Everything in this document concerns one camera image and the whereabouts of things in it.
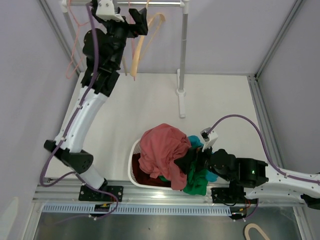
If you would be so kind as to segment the teal t shirt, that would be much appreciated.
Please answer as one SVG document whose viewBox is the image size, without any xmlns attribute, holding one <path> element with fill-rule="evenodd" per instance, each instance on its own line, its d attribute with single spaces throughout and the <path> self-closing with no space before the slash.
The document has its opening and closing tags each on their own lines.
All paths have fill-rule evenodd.
<svg viewBox="0 0 320 240">
<path fill-rule="evenodd" d="M 196 135 L 190 135 L 188 136 L 188 139 L 191 143 L 192 147 L 202 147 L 204 144 L 201 142 L 201 140 L 198 138 L 198 136 Z M 216 182 L 218 179 L 218 176 L 212 172 L 210 172 L 209 170 L 205 171 L 205 179 L 210 182 Z"/>
</svg>

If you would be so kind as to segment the pink wire hanger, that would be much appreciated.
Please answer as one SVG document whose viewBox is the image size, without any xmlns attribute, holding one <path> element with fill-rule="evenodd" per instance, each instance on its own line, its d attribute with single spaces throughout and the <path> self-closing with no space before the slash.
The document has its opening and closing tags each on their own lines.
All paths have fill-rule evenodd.
<svg viewBox="0 0 320 240">
<path fill-rule="evenodd" d="M 88 21 L 79 22 L 72 10 L 73 1 L 67 0 L 66 3 L 67 3 L 66 7 L 67 7 L 68 16 L 72 17 L 70 34 L 73 39 L 73 45 L 71 49 L 71 60 L 67 66 L 66 73 L 65 73 L 66 78 L 70 80 L 75 73 L 77 73 L 79 70 L 84 68 L 83 60 L 85 56 L 81 50 L 79 35 L 81 32 L 81 29 L 86 25 L 88 25 L 89 22 Z"/>
<path fill-rule="evenodd" d="M 128 0 L 128 8 L 129 8 L 129 9 L 131 8 L 131 1 L 130 1 L 130 0 Z M 131 14 L 129 15 L 129 23 L 130 23 L 130 24 L 133 24 L 133 23 L 134 23 Z M 133 65 L 134 65 L 135 40 L 134 40 L 134 38 L 131 38 L 130 41 L 131 41 L 131 56 L 132 56 L 131 68 L 130 68 L 130 75 L 133 77 L 133 80 L 136 81 L 136 76 L 133 76 L 133 75 L 131 74 L 131 70 L 132 70 L 132 67 L 133 67 Z"/>
</svg>

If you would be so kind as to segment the green t shirt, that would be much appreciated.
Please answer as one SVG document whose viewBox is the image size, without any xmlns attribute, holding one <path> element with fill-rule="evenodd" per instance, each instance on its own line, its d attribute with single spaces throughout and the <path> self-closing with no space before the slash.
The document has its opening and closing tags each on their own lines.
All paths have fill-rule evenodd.
<svg viewBox="0 0 320 240">
<path fill-rule="evenodd" d="M 175 191 L 205 196 L 208 185 L 206 174 L 205 168 L 198 168 L 198 164 L 192 161 L 188 167 L 172 163 L 167 173 L 160 172 L 157 177 L 161 182 L 170 183 L 170 187 Z"/>
</svg>

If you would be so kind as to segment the pink t shirt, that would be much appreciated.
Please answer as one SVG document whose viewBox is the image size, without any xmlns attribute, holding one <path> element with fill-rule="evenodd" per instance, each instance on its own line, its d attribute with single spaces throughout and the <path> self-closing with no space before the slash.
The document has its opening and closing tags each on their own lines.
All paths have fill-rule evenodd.
<svg viewBox="0 0 320 240">
<path fill-rule="evenodd" d="M 151 178 L 163 176 L 171 182 L 173 190 L 183 190 L 187 175 L 174 163 L 184 157 L 191 148 L 185 133 L 178 128 L 162 123 L 147 130 L 139 141 L 140 169 Z"/>
</svg>

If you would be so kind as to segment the beige wooden hanger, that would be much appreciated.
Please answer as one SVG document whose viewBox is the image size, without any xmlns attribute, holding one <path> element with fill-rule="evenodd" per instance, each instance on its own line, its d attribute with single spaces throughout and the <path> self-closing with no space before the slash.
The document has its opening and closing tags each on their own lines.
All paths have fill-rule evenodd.
<svg viewBox="0 0 320 240">
<path fill-rule="evenodd" d="M 123 65 L 124 74 L 125 74 L 125 76 L 127 76 L 128 75 L 128 68 L 127 68 L 126 58 L 123 56 L 121 61 L 122 61 L 122 65 Z"/>
<path fill-rule="evenodd" d="M 140 62 L 142 61 L 143 57 L 145 56 L 146 52 L 151 46 L 161 26 L 166 21 L 166 17 L 162 12 L 157 12 L 152 15 L 147 14 L 146 19 L 147 19 L 148 30 L 151 30 L 151 36 L 147 37 L 146 35 L 145 36 L 142 35 L 138 38 L 137 44 L 134 43 L 135 54 L 134 54 L 134 64 L 131 69 L 131 74 L 135 77 L 138 74 L 138 68 L 139 68 Z"/>
</svg>

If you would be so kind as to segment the dark red t shirt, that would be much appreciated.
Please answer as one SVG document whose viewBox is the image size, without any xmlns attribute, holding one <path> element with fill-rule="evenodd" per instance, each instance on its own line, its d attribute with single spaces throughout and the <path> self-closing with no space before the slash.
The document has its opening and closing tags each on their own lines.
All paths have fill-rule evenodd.
<svg viewBox="0 0 320 240">
<path fill-rule="evenodd" d="M 143 172 L 140 169 L 140 163 L 139 163 L 140 156 L 141 156 L 140 153 L 133 154 L 132 162 L 131 162 L 133 175 L 134 175 L 137 183 L 141 184 L 141 185 L 147 185 L 147 186 L 170 188 L 171 182 L 166 180 L 163 176 L 158 176 L 157 178 L 152 178 L 152 177 L 150 177 L 149 174 Z"/>
</svg>

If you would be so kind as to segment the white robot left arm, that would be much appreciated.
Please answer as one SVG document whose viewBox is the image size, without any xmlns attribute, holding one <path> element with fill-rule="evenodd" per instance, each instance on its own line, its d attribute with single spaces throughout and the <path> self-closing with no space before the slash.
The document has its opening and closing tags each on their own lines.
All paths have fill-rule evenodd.
<svg viewBox="0 0 320 240">
<path fill-rule="evenodd" d="M 83 150 L 84 140 L 97 113 L 110 97 L 117 80 L 122 57 L 129 38 L 148 34 L 147 8 L 128 10 L 133 23 L 127 22 L 111 0 L 92 0 L 86 4 L 91 30 L 83 39 L 82 52 L 86 58 L 86 70 L 75 106 L 66 125 L 53 140 L 46 140 L 44 148 L 50 152 L 41 174 L 40 184 L 52 158 L 57 158 L 71 169 L 90 189 L 97 201 L 107 197 L 107 180 L 93 164 L 92 154 Z"/>
</svg>

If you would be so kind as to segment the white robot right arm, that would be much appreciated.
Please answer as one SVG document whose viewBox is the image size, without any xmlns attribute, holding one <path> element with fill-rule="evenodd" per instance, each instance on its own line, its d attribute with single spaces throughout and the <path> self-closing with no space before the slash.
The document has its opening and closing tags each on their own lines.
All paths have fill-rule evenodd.
<svg viewBox="0 0 320 240">
<path fill-rule="evenodd" d="M 220 201 L 239 203 L 247 200 L 283 199 L 320 208 L 320 175 L 304 175 L 275 168 L 262 160 L 236 157 L 224 149 L 192 147 L 174 160 L 183 173 L 209 171 L 229 183 L 227 196 Z"/>
</svg>

